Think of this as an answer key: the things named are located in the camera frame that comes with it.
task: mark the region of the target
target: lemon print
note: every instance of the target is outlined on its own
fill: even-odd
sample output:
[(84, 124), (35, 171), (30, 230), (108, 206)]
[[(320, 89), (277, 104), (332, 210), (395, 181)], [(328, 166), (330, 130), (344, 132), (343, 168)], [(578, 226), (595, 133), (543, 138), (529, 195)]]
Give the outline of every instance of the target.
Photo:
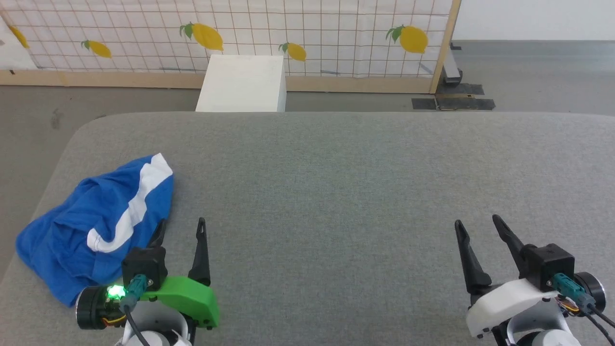
[(85, 47), (87, 50), (92, 50), (94, 54), (103, 58), (111, 58), (111, 51), (104, 44), (98, 41), (83, 41), (81, 47)]
[(277, 50), (282, 49), (282, 52), (288, 51), (288, 55), (298, 61), (305, 62), (306, 61), (306, 51), (303, 47), (299, 46), (296, 43), (286, 42), (285, 44), (281, 44)]
[(21, 43), (24, 48), (30, 48), (26, 36), (24, 36), (18, 28), (9, 26), (9, 29), (13, 32), (13, 35), (15, 35), (15, 37), (19, 40), (19, 43)]
[(425, 53), (427, 47), (427, 34), (419, 28), (414, 26), (398, 26), (397, 28), (391, 28), (386, 33), (386, 38), (393, 39), (393, 42), (397, 42), (399, 38), (399, 44), (407, 52), (410, 53)]
[(216, 31), (216, 29), (203, 25), (201, 23), (189, 24), (180, 26), (180, 35), (181, 33), (186, 34), (188, 38), (192, 38), (194, 35), (194, 39), (203, 47), (207, 49), (213, 50), (224, 50), (222, 47), (222, 36)]

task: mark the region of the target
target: gray fabric surface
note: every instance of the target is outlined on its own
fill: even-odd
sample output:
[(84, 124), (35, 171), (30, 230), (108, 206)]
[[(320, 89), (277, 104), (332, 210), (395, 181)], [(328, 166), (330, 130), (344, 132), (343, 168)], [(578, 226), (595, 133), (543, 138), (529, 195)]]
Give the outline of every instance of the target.
[[(162, 152), (175, 171), (164, 244), (187, 274), (208, 222), (221, 325), (198, 345), (494, 345), (469, 337), (455, 219), (495, 282), (515, 266), (491, 223), (555, 242), (615, 303), (615, 119), (540, 113), (141, 113), (71, 139), (35, 216), (84, 177)], [(2, 345), (112, 345), (17, 257)], [(615, 315), (608, 305), (607, 313)], [(568, 319), (585, 345), (604, 345)]]

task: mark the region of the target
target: blue cloth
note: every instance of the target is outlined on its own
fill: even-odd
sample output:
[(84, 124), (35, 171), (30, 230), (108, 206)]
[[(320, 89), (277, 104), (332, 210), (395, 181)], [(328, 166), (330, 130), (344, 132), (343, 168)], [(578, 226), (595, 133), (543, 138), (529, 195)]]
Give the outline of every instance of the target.
[(84, 179), (62, 205), (18, 235), (17, 254), (72, 306), (86, 286), (121, 276), (124, 257), (147, 246), (169, 216), (172, 191), (173, 171), (161, 154)]

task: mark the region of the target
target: white box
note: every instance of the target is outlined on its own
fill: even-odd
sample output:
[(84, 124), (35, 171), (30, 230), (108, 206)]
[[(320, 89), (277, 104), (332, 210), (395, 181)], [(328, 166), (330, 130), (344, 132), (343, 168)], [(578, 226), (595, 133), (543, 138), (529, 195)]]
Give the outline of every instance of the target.
[(196, 111), (283, 112), (285, 107), (283, 56), (211, 56)]

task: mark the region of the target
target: white wall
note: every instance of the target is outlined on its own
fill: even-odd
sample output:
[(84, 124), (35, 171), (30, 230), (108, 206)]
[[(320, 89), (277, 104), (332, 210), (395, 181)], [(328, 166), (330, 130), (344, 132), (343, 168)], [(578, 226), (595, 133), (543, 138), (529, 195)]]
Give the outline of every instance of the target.
[(615, 0), (461, 0), (453, 39), (615, 41)]

